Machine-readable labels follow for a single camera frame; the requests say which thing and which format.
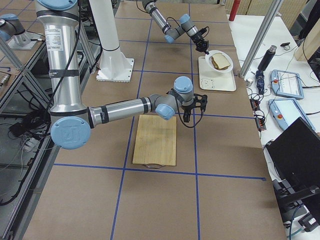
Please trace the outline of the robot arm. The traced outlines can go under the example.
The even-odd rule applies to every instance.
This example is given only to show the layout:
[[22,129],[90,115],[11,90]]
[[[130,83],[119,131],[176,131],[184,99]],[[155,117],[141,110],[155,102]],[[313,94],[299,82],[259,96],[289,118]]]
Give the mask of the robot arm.
[[51,120],[50,136],[62,149],[73,150],[84,146],[91,130],[135,115],[155,111],[164,120],[170,120],[183,110],[182,122],[190,120],[197,96],[192,81],[180,76],[165,95],[89,107],[83,104],[78,60],[75,56],[79,41],[81,14],[77,0],[37,0],[37,19],[44,26],[49,77],[52,96],[48,106]]
[[138,1],[135,4],[138,10],[148,14],[157,24],[164,34],[164,39],[167,43],[173,44],[178,38],[186,35],[191,43],[195,45],[197,52],[209,54],[209,41],[206,40],[206,36],[210,32],[209,26],[198,28],[187,13],[183,14],[179,20],[171,16],[164,17],[156,6],[155,0],[142,0],[142,7],[139,7]]

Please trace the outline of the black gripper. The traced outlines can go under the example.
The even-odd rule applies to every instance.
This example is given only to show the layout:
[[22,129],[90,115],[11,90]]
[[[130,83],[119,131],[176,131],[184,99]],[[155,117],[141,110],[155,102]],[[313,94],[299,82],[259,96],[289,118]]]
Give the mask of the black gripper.
[[194,104],[191,105],[182,105],[181,109],[183,110],[183,122],[189,123],[191,117],[191,111],[195,108]]
[[196,51],[205,52],[206,55],[210,54],[210,51],[208,50],[209,41],[205,40],[200,32],[197,32],[191,36],[191,40],[195,44]]

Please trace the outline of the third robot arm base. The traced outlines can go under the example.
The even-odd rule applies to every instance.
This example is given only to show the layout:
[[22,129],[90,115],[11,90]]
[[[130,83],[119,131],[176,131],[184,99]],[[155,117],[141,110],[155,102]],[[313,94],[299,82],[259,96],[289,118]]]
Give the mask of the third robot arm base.
[[0,38],[7,42],[12,50],[30,51],[36,44],[13,13],[0,16]]

